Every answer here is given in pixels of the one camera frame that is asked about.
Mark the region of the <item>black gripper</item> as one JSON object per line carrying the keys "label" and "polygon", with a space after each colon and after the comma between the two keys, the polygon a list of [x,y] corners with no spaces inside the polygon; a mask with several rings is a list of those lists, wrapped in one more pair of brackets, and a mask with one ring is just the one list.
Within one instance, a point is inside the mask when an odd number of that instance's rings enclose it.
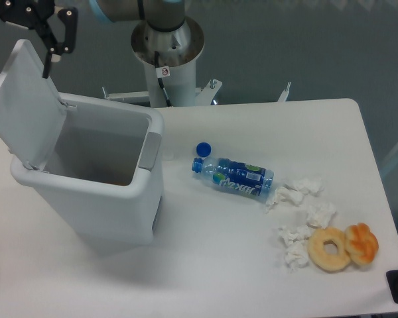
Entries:
{"label": "black gripper", "polygon": [[64,24],[64,41],[57,41],[47,20],[55,14],[55,2],[52,0],[0,0],[0,20],[29,30],[36,30],[47,53],[42,77],[50,75],[53,56],[70,54],[76,45],[78,28],[78,10],[75,7],[61,8],[57,17]]}

